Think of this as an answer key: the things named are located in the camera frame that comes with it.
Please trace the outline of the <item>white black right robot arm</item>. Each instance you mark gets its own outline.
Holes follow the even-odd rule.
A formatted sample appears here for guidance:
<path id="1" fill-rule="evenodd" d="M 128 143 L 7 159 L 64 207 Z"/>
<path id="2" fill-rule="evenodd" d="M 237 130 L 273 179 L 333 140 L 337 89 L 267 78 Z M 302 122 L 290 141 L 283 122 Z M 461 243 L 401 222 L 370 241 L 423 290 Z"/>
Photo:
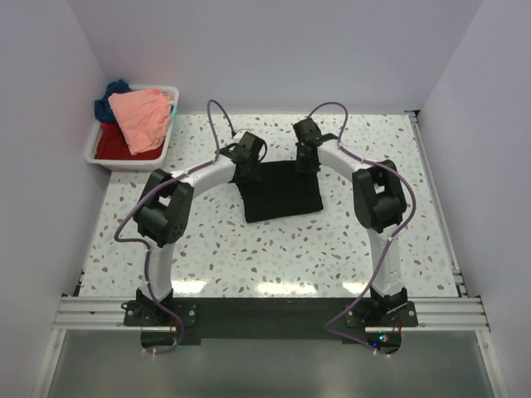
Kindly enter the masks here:
<path id="1" fill-rule="evenodd" d="M 396 166 L 390 160 L 376 163 L 353 154 L 335 135 L 321 133 L 311 118 L 294 124 L 293 129 L 297 171 L 317 172 L 324 165 L 352 183 L 354 214 L 368 233 L 373 257 L 369 314 L 376 324 L 387 326 L 407 303 L 396 242 L 407 201 Z"/>

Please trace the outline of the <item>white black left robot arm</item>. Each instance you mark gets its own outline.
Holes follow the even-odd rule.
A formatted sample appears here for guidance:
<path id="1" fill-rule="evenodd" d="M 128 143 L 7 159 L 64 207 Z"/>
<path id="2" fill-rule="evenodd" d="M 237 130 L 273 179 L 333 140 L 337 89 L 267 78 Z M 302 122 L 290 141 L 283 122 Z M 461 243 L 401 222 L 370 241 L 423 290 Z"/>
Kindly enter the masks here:
<path id="1" fill-rule="evenodd" d="M 148 298 L 142 314 L 153 325 L 165 324 L 172 315 L 172 305 L 165 299 L 173 296 L 173 249 L 187 228 L 192 200 L 223 184 L 258 181 L 266 154 L 266 142 L 245 132 L 237 142 L 222 148 L 215 160 L 176 172 L 157 169 L 149 175 L 134 221 L 149 244 L 145 286 L 139 291 Z"/>

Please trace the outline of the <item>black t shirt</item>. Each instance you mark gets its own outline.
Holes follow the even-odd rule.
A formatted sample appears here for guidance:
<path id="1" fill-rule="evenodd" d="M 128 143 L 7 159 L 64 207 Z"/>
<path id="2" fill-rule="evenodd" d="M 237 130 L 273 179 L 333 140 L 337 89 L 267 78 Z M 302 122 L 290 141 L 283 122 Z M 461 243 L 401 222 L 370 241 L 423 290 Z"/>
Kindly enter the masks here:
<path id="1" fill-rule="evenodd" d="M 302 216 L 324 209 L 317 173 L 297 172 L 295 161 L 261 163 L 260 179 L 237 182 L 247 223 Z"/>

